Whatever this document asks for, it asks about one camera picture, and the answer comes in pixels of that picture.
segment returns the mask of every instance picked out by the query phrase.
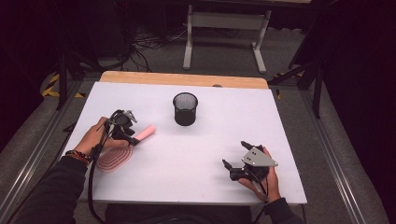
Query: table leg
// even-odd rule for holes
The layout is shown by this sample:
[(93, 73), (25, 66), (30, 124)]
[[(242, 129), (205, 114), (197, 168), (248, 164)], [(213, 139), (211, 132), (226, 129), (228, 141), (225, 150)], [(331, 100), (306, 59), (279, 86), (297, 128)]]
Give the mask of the table leg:
[(189, 70), (191, 67), (191, 54), (192, 54), (192, 5), (189, 5), (189, 14), (187, 16), (187, 43), (186, 51), (184, 52), (183, 69)]
[(262, 40), (264, 39), (265, 31), (267, 30), (270, 17), (271, 17), (271, 10), (265, 11), (265, 16), (262, 18), (262, 25), (260, 27), (259, 38), (257, 42), (251, 43), (254, 52), (254, 57), (256, 58), (256, 63), (257, 66), (259, 67), (260, 73), (265, 73), (267, 71), (264, 65), (264, 61), (262, 60), (262, 53), (260, 52), (260, 48), (262, 47)]

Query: wooden table edge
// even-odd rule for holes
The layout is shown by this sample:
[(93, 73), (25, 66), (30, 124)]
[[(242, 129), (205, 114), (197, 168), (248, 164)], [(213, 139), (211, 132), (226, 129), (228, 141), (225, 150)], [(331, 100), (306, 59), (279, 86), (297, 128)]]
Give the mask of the wooden table edge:
[(102, 74), (100, 81), (205, 87), (220, 85), (225, 88), (269, 89), (267, 81), (261, 77), (223, 77), (210, 75), (106, 71)]

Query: pink foam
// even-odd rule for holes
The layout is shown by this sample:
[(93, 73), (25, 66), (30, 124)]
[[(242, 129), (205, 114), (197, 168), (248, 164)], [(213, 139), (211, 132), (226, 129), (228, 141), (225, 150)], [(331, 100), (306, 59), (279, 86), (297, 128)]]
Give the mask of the pink foam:
[(140, 134), (138, 134), (135, 138), (139, 141), (149, 137), (151, 134), (155, 133), (155, 127), (149, 125), (145, 130), (143, 130)]

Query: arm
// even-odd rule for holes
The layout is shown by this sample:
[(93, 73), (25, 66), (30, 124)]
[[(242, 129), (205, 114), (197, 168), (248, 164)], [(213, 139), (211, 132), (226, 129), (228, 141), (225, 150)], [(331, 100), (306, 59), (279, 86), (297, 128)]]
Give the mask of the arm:
[[(266, 148), (264, 148), (264, 153), (267, 156), (271, 157)], [(241, 178), (238, 180), (238, 182), (243, 186), (247, 187), (248, 189), (253, 190), (253, 192), (256, 193), (256, 196), (264, 202), (264, 198), (262, 197), (262, 195), (256, 190), (256, 188), (248, 179)], [(262, 185), (268, 192), (268, 204), (265, 205), (264, 211), (266, 215), (269, 215), (271, 217), (271, 220), (274, 224), (303, 223), (303, 221), (299, 217), (294, 215), (294, 213), (290, 210), (286, 199), (280, 196), (277, 175), (273, 166), (269, 167), (268, 176), (262, 181)]]
[[(105, 121), (106, 118), (101, 118), (93, 125), (75, 150), (90, 155), (101, 139)], [(128, 146), (127, 141), (108, 139), (104, 148), (124, 146)], [(86, 171), (87, 166), (81, 160), (63, 156), (35, 187), (14, 223), (70, 223), (84, 188)]]

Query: pink object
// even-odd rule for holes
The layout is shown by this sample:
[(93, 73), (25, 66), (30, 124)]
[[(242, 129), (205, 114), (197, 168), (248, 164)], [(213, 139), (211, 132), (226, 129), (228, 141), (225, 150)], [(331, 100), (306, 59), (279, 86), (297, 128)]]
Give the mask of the pink object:
[[(155, 133), (155, 128), (154, 126), (149, 125), (145, 130), (138, 134), (135, 139), (142, 141), (153, 133)], [(96, 166), (100, 171), (113, 172), (131, 158), (132, 148), (133, 146), (130, 145), (128, 147), (116, 147), (104, 150), (100, 154)]]
[(127, 162), (131, 156), (132, 146), (110, 148), (100, 154), (96, 166), (103, 172), (112, 172)]
[(143, 130), (140, 134), (138, 134), (135, 139), (142, 141), (143, 139), (149, 137), (152, 133), (155, 133), (155, 127), (149, 125), (145, 130)]

